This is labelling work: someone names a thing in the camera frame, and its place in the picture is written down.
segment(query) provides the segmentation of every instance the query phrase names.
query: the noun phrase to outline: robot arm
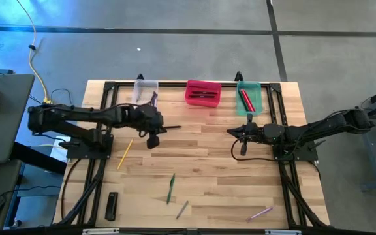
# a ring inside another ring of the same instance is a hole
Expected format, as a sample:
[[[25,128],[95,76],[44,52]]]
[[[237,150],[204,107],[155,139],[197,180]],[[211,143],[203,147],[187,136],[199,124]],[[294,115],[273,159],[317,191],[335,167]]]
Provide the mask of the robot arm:
[[[242,143],[240,154],[245,155],[248,142],[259,144],[281,145],[287,154],[299,145],[319,138],[331,136],[342,132],[362,134],[373,127],[368,115],[359,109],[342,110],[330,114],[323,120],[309,123],[300,127],[282,126],[275,123],[258,127],[252,122],[252,115],[247,116],[246,125],[227,132]]]
[[[69,123],[68,121],[88,121],[102,123],[107,127],[130,127],[139,132],[143,137],[149,134],[148,148],[159,145],[160,133],[165,133],[163,116],[156,107],[143,104],[133,107],[131,104],[119,104],[103,110],[94,108],[79,108],[63,104],[43,104],[29,107],[28,127],[33,134],[42,134],[47,131],[55,131],[67,136],[82,140],[87,146],[103,148],[106,140],[99,129],[84,129]]]

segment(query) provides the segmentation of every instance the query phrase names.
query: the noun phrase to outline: wooden table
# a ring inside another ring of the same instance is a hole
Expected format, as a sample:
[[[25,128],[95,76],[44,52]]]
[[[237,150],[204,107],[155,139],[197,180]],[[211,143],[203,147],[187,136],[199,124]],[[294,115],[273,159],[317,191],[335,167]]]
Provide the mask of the wooden table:
[[[104,82],[88,81],[82,106],[99,108]],[[282,82],[281,87],[289,125],[305,125],[298,84]],[[161,144],[155,149],[147,149],[146,138],[139,138],[133,129],[112,131],[113,153],[104,174],[96,226],[287,228],[277,163],[258,160],[238,162],[230,156],[230,147],[235,139],[226,130],[246,122],[246,117],[236,115],[234,88],[222,89],[217,108],[187,105],[184,91],[184,87],[159,88],[157,107],[164,117],[164,125],[182,125],[182,128],[160,134]],[[117,103],[130,102],[132,92],[132,87],[121,87]],[[262,92],[262,103],[263,112],[254,117],[259,126],[271,122],[266,92]],[[93,128],[95,124],[79,123],[79,126]],[[131,150],[120,170],[117,170],[131,138],[135,138]],[[237,155],[239,152],[240,145],[235,148]],[[262,144],[249,144],[247,157],[272,159],[272,149]],[[88,161],[81,161],[70,176],[65,193],[66,213],[82,194],[87,164]],[[297,162],[297,171],[303,197],[319,218],[328,224],[317,171],[307,162]],[[172,198],[166,205],[173,173],[176,179]],[[110,191],[119,192],[117,219],[112,222],[104,219]],[[189,205],[176,220],[176,215],[187,200]],[[91,205],[92,197],[88,202],[86,218],[89,218]],[[298,221],[295,201],[292,201],[292,205],[294,218]],[[245,222],[250,215],[269,206],[275,208],[250,223]],[[60,200],[54,222],[59,220]]]

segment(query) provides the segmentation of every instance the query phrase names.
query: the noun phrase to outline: green pen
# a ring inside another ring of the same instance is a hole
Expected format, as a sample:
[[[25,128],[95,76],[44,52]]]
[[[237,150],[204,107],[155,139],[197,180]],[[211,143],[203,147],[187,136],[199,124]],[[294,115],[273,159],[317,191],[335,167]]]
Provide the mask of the green pen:
[[[170,179],[170,187],[169,187],[169,193],[168,193],[168,198],[166,199],[166,204],[169,204],[170,201],[170,194],[172,193],[172,188],[174,186],[174,181],[175,181],[175,173],[172,176],[172,179]]]

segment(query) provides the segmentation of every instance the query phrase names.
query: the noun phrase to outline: gray floor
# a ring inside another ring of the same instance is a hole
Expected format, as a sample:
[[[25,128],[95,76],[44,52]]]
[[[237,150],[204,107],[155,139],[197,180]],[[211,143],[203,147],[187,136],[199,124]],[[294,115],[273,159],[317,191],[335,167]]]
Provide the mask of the gray floor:
[[[39,26],[271,29],[265,0],[23,2]],[[376,0],[273,3],[280,30],[376,31]],[[0,5],[0,25],[29,22],[11,1]],[[31,73],[27,64],[31,40],[32,33],[0,32],[0,68]],[[332,110],[352,108],[376,93],[376,37],[280,37],[280,41],[288,80],[300,85],[308,121],[322,119]],[[232,80],[236,71],[242,71],[246,80],[280,81],[269,35],[39,33],[37,44],[35,68],[50,91],[71,90],[74,104],[81,103],[88,79],[136,78],[138,73],[154,80]],[[38,82],[32,94],[43,98]],[[54,100],[69,102],[62,93]],[[17,139],[27,145],[51,142],[31,137],[25,119]],[[373,177],[361,137],[332,136],[318,153],[331,224],[376,232],[376,191],[360,190],[360,184]],[[52,215],[50,211],[33,217],[49,224]]]

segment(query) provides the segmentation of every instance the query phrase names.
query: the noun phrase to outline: red marker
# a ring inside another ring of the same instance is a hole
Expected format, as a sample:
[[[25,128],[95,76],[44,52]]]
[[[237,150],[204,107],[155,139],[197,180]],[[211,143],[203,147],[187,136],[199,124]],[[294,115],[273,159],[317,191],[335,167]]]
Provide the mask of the red marker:
[[[245,98],[247,109],[249,109],[249,111],[251,111],[251,112],[256,112],[255,107],[253,107],[251,99],[247,95],[245,89],[241,89],[240,92],[242,93],[243,97]]]

